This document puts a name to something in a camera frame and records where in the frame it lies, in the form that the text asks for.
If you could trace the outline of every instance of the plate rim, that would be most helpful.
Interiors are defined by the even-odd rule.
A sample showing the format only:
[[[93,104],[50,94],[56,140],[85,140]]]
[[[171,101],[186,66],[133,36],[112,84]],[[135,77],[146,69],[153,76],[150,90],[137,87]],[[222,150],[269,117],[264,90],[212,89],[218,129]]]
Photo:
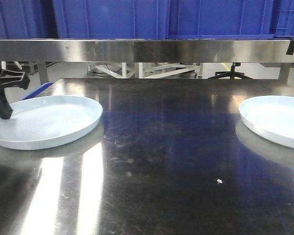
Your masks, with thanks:
[[[266,133],[274,136],[275,138],[280,137],[280,138],[283,138],[283,139],[286,139],[286,140],[292,141],[292,142],[294,142],[294,138],[288,137],[288,136],[285,136],[285,135],[280,135],[280,134],[277,134],[276,132],[269,131],[268,129],[266,129],[266,128],[262,127],[262,126],[259,126],[259,125],[255,124],[254,122],[250,121],[242,112],[242,107],[247,102],[250,102],[253,99],[269,98],[269,97],[270,98],[285,98],[286,97],[286,98],[294,99],[294,96],[287,96],[287,95],[261,95],[261,96],[255,96],[255,97],[248,98],[248,99],[244,100],[239,105],[239,112],[240,112],[242,121],[245,124],[245,126],[248,127],[248,129],[250,129],[252,132],[256,133],[257,135],[259,135],[259,136],[261,136],[261,137],[263,137],[263,138],[265,138],[265,139],[267,139],[267,140],[269,140],[271,142],[274,142],[274,143],[277,143],[277,144],[280,144],[280,145],[283,145],[283,146],[286,146],[286,147],[294,148],[294,144],[283,143],[283,141],[275,141],[271,137],[268,137],[267,135],[264,135],[264,134],[260,133],[260,131],[257,131],[257,129],[261,129],[262,132],[266,132]]]
[[[63,138],[63,137],[66,137],[66,136],[73,135],[74,133],[80,132],[80,131],[88,128],[89,126],[93,125],[94,123],[96,123],[100,119],[100,117],[101,117],[101,115],[103,113],[103,107],[102,107],[102,105],[98,101],[96,101],[94,99],[91,99],[91,98],[88,98],[88,97],[84,97],[84,96],[69,95],[69,94],[64,94],[64,95],[47,95],[47,96],[41,96],[41,97],[34,97],[34,98],[31,98],[31,99],[20,100],[20,101],[14,102],[14,103],[10,104],[10,106],[11,106],[11,108],[13,108],[14,105],[19,104],[19,103],[29,102],[29,101],[32,101],[34,99],[50,99],[50,98],[55,97],[55,96],[56,97],[78,97],[78,98],[81,98],[81,99],[87,99],[87,100],[89,100],[91,102],[96,103],[100,107],[100,114],[98,115],[98,118],[94,119],[91,122],[91,124],[89,124],[89,125],[81,128],[81,129],[79,129],[77,131],[74,131],[72,133],[66,134],[66,135],[60,135],[60,136],[57,136],[57,137],[52,137],[52,138],[47,138],[47,139],[40,139],[40,140],[34,140],[34,141],[7,141],[7,140],[4,140],[4,139],[0,139],[0,141],[1,142],[5,142],[5,143],[21,143],[21,144],[22,143],[26,143],[26,144],[30,144],[30,143],[37,143],[37,142],[41,142],[41,141],[50,141],[50,140],[57,139],[57,138]]]

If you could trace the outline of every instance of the floor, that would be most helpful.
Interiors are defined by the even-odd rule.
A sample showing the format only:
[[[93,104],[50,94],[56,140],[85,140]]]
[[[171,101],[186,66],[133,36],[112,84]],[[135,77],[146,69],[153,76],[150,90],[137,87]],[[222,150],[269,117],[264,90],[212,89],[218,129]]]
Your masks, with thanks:
[[[63,77],[76,78],[101,78],[100,76],[87,75],[87,63],[56,63],[48,67],[48,75],[50,82],[56,82]],[[203,78],[213,76],[216,71],[225,71],[231,66],[230,63],[205,63],[203,66]],[[245,63],[237,68],[237,71],[244,72],[245,75],[255,79],[277,79],[279,76],[279,68],[266,68],[258,63]],[[181,75],[171,76],[168,78],[194,78],[193,72]],[[40,86],[38,73],[30,75],[30,85],[27,90],[20,88],[7,88],[5,90],[9,103],[17,102],[25,95],[31,93]],[[288,84],[294,87],[294,68],[291,68]]]

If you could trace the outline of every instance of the blue object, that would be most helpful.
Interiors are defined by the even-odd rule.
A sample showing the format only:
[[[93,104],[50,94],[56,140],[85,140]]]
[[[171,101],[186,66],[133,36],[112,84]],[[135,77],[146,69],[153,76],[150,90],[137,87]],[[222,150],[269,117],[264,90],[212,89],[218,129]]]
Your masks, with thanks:
[[[273,0],[171,0],[169,38],[269,39]]]
[[[0,0],[0,39],[55,37],[52,0]]]
[[[294,0],[275,0],[271,24],[275,37],[294,38]]]
[[[165,39],[170,0],[53,0],[60,38]]]
[[[40,94],[41,92],[43,92],[45,89],[47,89],[49,86],[51,86],[53,83],[45,83],[43,85],[41,85],[39,88],[37,88],[36,90],[34,90],[32,93],[29,93],[28,95],[24,96],[22,98],[22,100],[25,99],[31,99],[36,97],[38,94]]]

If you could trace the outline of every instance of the metal shelf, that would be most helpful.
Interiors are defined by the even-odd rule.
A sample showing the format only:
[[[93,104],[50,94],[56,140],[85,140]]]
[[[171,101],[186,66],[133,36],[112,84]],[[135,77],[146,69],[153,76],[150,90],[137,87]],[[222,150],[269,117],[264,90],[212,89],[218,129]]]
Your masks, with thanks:
[[[0,61],[294,63],[290,40],[0,40]]]

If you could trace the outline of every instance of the metal table surface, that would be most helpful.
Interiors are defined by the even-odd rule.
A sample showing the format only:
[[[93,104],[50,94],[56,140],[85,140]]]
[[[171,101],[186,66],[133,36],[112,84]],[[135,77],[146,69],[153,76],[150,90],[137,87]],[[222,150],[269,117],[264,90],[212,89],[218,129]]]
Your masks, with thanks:
[[[68,78],[41,93],[57,94],[96,99],[101,123],[52,149],[0,147],[0,235],[294,235],[294,149],[238,113],[288,85]]]

